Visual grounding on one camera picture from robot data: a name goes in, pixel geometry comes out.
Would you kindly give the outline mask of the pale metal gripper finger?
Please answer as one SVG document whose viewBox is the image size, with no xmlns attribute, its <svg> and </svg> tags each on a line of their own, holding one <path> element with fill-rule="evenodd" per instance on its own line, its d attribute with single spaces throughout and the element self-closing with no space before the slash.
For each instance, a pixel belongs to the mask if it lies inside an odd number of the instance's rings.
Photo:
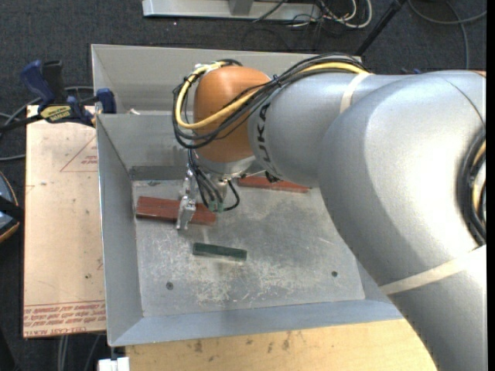
<svg viewBox="0 0 495 371">
<path fill-rule="evenodd" d="M 194 199 L 188 199 L 186 201 L 186 205 L 184 206 L 183 211 L 183 229 L 186 230 L 188 228 L 189 222 L 193 218 L 194 213 L 196 212 L 196 201 Z"/>
<path fill-rule="evenodd" d="M 187 207 L 187 196 L 183 196 L 179 202 L 176 229 L 184 230 L 186 228 L 186 207 Z"/>
</svg>

